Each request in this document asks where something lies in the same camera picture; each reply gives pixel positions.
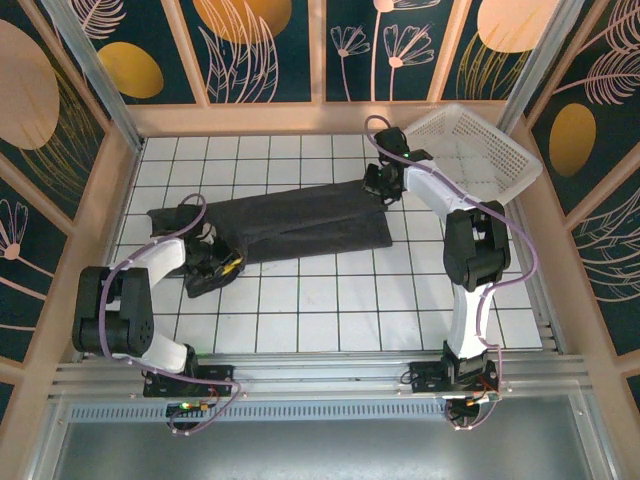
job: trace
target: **floral wall panel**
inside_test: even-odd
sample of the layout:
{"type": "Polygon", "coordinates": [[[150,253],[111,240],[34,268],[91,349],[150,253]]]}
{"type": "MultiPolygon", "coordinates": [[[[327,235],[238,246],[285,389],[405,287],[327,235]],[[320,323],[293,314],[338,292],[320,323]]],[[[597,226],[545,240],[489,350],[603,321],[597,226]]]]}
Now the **floral wall panel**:
{"type": "Polygon", "coordinates": [[[0,153],[70,218],[104,131],[15,0],[0,6],[0,153]]]}
{"type": "Polygon", "coordinates": [[[540,95],[542,94],[542,91],[547,86],[547,82],[549,78],[551,77],[553,72],[556,70],[558,64],[562,60],[562,57],[567,51],[567,48],[569,48],[569,45],[571,45],[573,38],[576,36],[576,33],[582,26],[582,22],[584,22],[584,19],[589,13],[589,10],[591,10],[591,7],[593,7],[594,2],[595,0],[584,0],[584,3],[582,4],[582,8],[580,9],[580,14],[578,15],[578,19],[576,20],[576,23],[573,25],[573,28],[571,29],[571,31],[567,34],[564,42],[562,43],[562,46],[560,47],[560,50],[558,51],[558,54],[556,55],[555,60],[552,62],[551,66],[545,72],[544,77],[542,78],[542,80],[540,80],[540,84],[538,85],[538,88],[536,88],[536,91],[533,92],[533,95],[531,96],[529,103],[524,109],[524,114],[527,117],[531,113],[531,110],[533,109],[533,107],[535,107],[538,99],[540,98],[540,95]]]}
{"type": "Polygon", "coordinates": [[[327,100],[425,100],[452,5],[328,0],[327,100]]]}
{"type": "Polygon", "coordinates": [[[0,356],[24,360],[66,239],[0,179],[0,356]]]}
{"type": "Polygon", "coordinates": [[[573,238],[618,355],[640,349],[640,170],[573,238]]]}
{"type": "Polygon", "coordinates": [[[532,127],[565,213],[640,141],[640,3],[611,1],[532,127]]]}
{"type": "Polygon", "coordinates": [[[306,0],[181,0],[211,103],[308,102],[306,0]]]}
{"type": "Polygon", "coordinates": [[[159,0],[69,3],[125,103],[195,103],[159,0]]]}
{"type": "Polygon", "coordinates": [[[506,100],[557,0],[472,0],[444,100],[506,100]]]}
{"type": "Polygon", "coordinates": [[[0,425],[2,425],[2,419],[9,406],[9,400],[13,393],[13,385],[9,383],[0,382],[0,425]]]}

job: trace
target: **white plastic basket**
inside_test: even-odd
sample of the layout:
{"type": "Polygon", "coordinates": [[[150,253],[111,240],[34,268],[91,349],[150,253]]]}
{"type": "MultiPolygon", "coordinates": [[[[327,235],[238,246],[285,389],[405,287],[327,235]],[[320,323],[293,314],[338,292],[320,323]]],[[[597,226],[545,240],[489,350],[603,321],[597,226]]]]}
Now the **white plastic basket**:
{"type": "Polygon", "coordinates": [[[459,187],[506,205],[542,173],[542,164],[496,127],[462,105],[435,110],[404,130],[412,150],[423,148],[459,187]]]}

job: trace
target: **white tile floor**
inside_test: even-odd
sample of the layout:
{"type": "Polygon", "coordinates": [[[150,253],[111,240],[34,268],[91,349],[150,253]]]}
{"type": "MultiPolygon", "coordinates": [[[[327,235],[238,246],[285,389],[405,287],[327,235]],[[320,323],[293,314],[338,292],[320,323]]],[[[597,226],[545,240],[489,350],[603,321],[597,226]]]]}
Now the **white tile floor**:
{"type": "MultiPolygon", "coordinates": [[[[149,209],[193,192],[218,202],[361,179],[376,156],[360,135],[149,139],[116,258],[148,241],[149,209]]],[[[156,324],[201,354],[440,349],[453,308],[442,226],[409,193],[386,215],[390,248],[250,265],[195,299],[165,279],[153,290],[156,324]]],[[[520,271],[511,251],[506,278],[520,271]]],[[[541,348],[524,285],[498,291],[492,307],[490,342],[541,348]]]]}

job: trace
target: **leaf pattern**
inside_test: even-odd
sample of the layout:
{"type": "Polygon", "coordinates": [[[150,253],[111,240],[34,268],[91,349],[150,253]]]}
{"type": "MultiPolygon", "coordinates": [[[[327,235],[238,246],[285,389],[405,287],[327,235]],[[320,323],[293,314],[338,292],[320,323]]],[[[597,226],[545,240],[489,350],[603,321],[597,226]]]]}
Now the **leaf pattern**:
{"type": "Polygon", "coordinates": [[[220,4],[222,11],[211,1],[202,3],[208,20],[220,35],[209,35],[199,27],[209,53],[206,86],[211,100],[214,103],[270,102],[278,87],[279,68],[269,26],[262,18],[256,18],[247,4],[245,21],[229,0],[221,0],[220,4]]]}
{"type": "Polygon", "coordinates": [[[622,105],[640,87],[640,50],[611,50],[595,61],[584,89],[591,103],[622,105]]]}
{"type": "Polygon", "coordinates": [[[70,3],[84,33],[95,40],[109,38],[126,16],[123,0],[71,0],[70,3]]]}
{"type": "Polygon", "coordinates": [[[640,297],[640,189],[617,208],[585,219],[574,239],[589,280],[599,286],[598,300],[640,297]]]}
{"type": "Polygon", "coordinates": [[[640,47],[640,0],[618,1],[605,30],[607,43],[618,52],[640,47]]]}

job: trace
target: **yellow circle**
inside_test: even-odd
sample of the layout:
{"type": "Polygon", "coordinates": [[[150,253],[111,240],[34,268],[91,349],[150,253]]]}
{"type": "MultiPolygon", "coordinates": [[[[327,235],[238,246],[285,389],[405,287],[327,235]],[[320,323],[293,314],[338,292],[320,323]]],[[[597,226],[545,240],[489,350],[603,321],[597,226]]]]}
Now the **yellow circle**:
{"type": "Polygon", "coordinates": [[[233,43],[257,43],[262,36],[249,21],[245,3],[256,22],[262,18],[274,37],[291,18],[291,0],[193,0],[198,15],[217,36],[233,43]]]}
{"type": "Polygon", "coordinates": [[[551,19],[558,0],[483,0],[478,35],[496,52],[532,50],[551,19]]]}
{"type": "Polygon", "coordinates": [[[49,141],[58,124],[56,72],[29,35],[0,20],[0,138],[33,150],[49,141]]]}
{"type": "Polygon", "coordinates": [[[147,52],[126,42],[105,45],[98,52],[104,68],[119,92],[134,98],[150,98],[164,86],[162,71],[147,52]]]}
{"type": "Polygon", "coordinates": [[[579,103],[570,103],[556,116],[549,135],[549,158],[563,177],[575,175],[591,155],[596,141],[596,120],[579,103]]]}

